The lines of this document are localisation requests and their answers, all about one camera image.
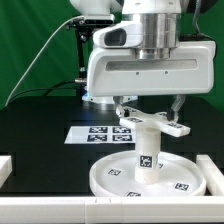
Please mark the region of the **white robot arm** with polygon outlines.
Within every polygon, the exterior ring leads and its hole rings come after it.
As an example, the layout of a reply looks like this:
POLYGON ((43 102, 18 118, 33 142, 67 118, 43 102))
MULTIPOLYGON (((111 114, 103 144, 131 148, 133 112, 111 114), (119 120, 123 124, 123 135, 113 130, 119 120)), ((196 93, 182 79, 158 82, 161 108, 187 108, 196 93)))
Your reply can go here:
POLYGON ((201 33, 182 36, 183 13, 201 13, 202 0, 70 0, 92 28, 87 70, 92 97, 174 95, 168 118, 185 96, 214 83, 216 43, 201 33))

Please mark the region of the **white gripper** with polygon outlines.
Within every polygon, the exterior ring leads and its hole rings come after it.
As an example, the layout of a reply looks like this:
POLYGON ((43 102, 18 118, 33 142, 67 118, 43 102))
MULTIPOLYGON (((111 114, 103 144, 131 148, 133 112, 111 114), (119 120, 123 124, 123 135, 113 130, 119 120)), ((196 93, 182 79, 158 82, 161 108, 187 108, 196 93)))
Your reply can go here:
POLYGON ((167 119, 177 121, 186 99, 182 94, 212 89, 214 55, 212 41, 182 42, 167 59, 158 60, 138 60, 132 49, 96 48, 89 58, 87 91, 94 97, 114 96, 119 118, 129 115, 123 96, 175 95, 167 119))

